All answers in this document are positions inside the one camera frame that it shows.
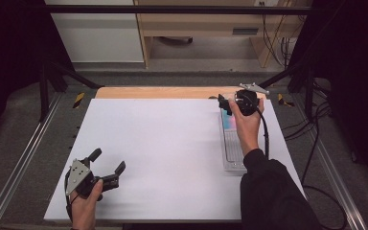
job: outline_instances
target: aluminum rail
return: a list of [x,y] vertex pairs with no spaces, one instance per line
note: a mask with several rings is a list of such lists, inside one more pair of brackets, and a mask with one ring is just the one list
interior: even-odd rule
[[37,125],[37,128],[34,131],[32,138],[30,139],[27,147],[22,153],[19,161],[17,162],[16,166],[14,167],[11,176],[9,177],[5,187],[2,189],[0,194],[0,219],[3,216],[6,208],[8,207],[14,192],[16,191],[17,186],[19,185],[23,174],[27,170],[29,163],[31,162],[33,156],[35,155],[35,151],[40,144],[40,141],[52,121],[54,114],[58,108],[58,103],[61,99],[61,93],[55,93],[55,96],[52,99],[50,110],[46,119],[40,122]]
[[[296,102],[296,105],[303,117],[305,117],[304,106],[303,106],[303,99],[302,96],[299,94],[291,94],[293,100]],[[310,138],[312,142],[314,142],[316,136],[316,128],[314,127],[310,131]],[[325,174],[327,175],[328,179],[330,180],[331,186],[333,187],[333,192],[336,195],[337,200],[339,201],[340,205],[345,210],[346,216],[348,218],[349,225],[353,230],[366,230],[366,224],[363,221],[363,218],[355,205],[354,200],[352,199],[348,188],[343,182],[342,176],[336,169],[333,161],[331,160],[330,155],[327,152],[324,144],[322,143],[321,139],[318,139],[317,146],[316,146],[317,154],[319,161],[324,169]]]
[[312,7],[230,7],[230,6],[108,6],[108,5],[25,5],[25,9],[50,13],[187,13],[310,15],[334,9]]

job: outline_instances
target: black sleeve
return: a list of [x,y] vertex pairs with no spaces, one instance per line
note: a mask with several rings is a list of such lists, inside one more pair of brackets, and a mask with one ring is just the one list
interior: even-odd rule
[[321,229],[287,168],[267,160],[261,149],[243,159],[247,173],[241,179],[243,229]]

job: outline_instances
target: robotic hand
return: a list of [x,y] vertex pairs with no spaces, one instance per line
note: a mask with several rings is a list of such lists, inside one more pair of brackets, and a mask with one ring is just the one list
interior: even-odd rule
[[67,213],[70,219],[72,219],[71,202],[69,195],[75,190],[80,197],[88,198],[91,194],[94,185],[98,180],[103,180],[103,192],[116,189],[119,187],[119,176],[124,172],[126,168],[125,161],[116,168],[115,173],[104,177],[94,176],[90,170],[90,162],[94,162],[98,156],[102,153],[101,149],[95,149],[89,157],[85,157],[83,160],[75,159],[70,170],[65,175],[64,187],[65,198],[67,200]]

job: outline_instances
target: white panel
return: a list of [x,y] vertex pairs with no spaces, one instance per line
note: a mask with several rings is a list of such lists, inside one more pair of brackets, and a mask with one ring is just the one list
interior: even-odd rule
[[[48,5],[132,5],[130,0],[46,0]],[[53,13],[73,62],[143,62],[136,16]]]

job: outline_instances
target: handheld controller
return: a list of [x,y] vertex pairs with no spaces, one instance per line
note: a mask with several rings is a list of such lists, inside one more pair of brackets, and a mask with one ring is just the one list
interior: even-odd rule
[[[100,155],[101,149],[95,149],[89,157],[85,157],[83,160],[75,159],[70,170],[65,175],[65,197],[67,200],[67,213],[70,219],[72,219],[71,204],[69,195],[76,191],[79,197],[88,198],[94,188],[94,185],[100,180],[103,180],[103,192],[116,189],[119,187],[119,176],[124,172],[126,168],[125,161],[116,168],[115,173],[104,177],[94,176],[90,170],[90,162],[94,162]],[[103,195],[100,195],[98,201],[103,199]]]
[[[226,100],[222,95],[218,95],[219,107],[226,110],[226,113],[231,116],[232,110],[229,106],[228,100]],[[257,97],[256,92],[248,91],[248,90],[240,90],[235,94],[235,103],[238,104],[238,107],[241,111],[241,114],[244,116],[252,115],[259,105],[259,99]]]

